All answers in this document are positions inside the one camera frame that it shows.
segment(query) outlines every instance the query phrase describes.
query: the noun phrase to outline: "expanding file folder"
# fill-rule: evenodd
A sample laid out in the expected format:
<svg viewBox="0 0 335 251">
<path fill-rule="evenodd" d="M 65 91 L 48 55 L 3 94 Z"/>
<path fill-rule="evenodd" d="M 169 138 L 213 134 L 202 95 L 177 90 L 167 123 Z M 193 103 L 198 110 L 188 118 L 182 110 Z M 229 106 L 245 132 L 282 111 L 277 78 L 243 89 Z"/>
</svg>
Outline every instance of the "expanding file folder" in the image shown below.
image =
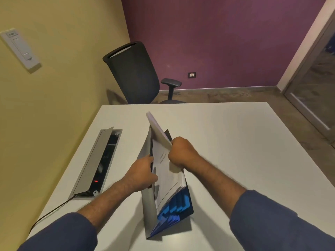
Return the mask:
<svg viewBox="0 0 335 251">
<path fill-rule="evenodd" d="M 147 117 L 150 128 L 138 158 L 148 154 L 155 157 L 151 171 L 158 175 L 159 183 L 142 190 L 145 236 L 148 239 L 192 215 L 193 207 L 183 171 L 176 166 L 170 171 L 173 166 L 167 155 L 172 146 L 169 131 L 163 132 L 151 113 L 147 113 Z"/>
</svg>

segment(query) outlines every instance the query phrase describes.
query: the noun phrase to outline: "chair backrest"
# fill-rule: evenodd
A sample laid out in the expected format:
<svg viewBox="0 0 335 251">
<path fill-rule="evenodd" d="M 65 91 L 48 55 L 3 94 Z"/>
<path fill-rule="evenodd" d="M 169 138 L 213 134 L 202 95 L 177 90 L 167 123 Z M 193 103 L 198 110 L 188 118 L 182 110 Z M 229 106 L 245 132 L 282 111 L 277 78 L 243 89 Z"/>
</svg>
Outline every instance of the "chair backrest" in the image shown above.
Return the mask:
<svg viewBox="0 0 335 251">
<path fill-rule="evenodd" d="M 107 63 L 129 104 L 150 104 L 159 92 L 159 80 L 142 42 L 128 43 L 106 54 Z"/>
</svg>

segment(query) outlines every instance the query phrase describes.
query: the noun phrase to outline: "white table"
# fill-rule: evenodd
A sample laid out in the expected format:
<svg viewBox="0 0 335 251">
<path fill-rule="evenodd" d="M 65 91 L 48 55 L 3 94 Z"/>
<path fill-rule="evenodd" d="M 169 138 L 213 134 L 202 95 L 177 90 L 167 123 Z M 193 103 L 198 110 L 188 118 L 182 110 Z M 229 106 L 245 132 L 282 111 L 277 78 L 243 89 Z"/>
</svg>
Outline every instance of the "white table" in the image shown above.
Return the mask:
<svg viewBox="0 0 335 251">
<path fill-rule="evenodd" d="M 157 105 L 105 105 L 78 147 L 41 216 L 70 195 L 101 129 L 122 129 L 106 185 L 126 173 L 146 138 L 150 111 L 172 137 L 190 140 L 198 152 L 249 189 L 296 211 L 335 236 L 335 188 L 266 102 Z M 201 183 L 185 173 L 193 195 L 194 214 L 146 240 L 141 193 L 127 198 L 98 235 L 96 250 L 243 250 L 229 229 L 228 218 Z M 40 222 L 30 236 L 88 201 L 72 200 Z M 187 228 L 191 231 L 175 233 Z"/>
</svg>

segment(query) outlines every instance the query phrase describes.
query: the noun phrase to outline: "person's left arm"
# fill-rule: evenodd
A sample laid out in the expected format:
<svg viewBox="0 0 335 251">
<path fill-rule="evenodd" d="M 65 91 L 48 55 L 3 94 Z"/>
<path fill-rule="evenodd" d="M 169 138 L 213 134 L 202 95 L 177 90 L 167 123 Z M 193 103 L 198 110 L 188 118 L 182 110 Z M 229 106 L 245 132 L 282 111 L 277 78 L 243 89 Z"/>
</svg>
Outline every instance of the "person's left arm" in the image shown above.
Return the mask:
<svg viewBox="0 0 335 251">
<path fill-rule="evenodd" d="M 143 190 L 158 180 L 151 173 L 153 157 L 136 160 L 126 175 L 79 211 L 68 213 L 29 238 L 18 249 L 27 250 L 94 250 L 97 233 L 119 205 L 133 192 Z"/>
</svg>

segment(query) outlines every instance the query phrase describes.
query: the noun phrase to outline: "purple wall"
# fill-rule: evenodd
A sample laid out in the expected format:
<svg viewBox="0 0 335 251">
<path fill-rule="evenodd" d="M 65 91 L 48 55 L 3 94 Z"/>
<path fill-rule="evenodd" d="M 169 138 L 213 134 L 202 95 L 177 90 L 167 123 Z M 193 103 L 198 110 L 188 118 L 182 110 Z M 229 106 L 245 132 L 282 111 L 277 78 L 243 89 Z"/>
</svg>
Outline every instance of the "purple wall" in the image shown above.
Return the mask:
<svg viewBox="0 0 335 251">
<path fill-rule="evenodd" d="M 181 89 L 277 85 L 324 2 L 122 0 L 130 40 Z"/>
</svg>

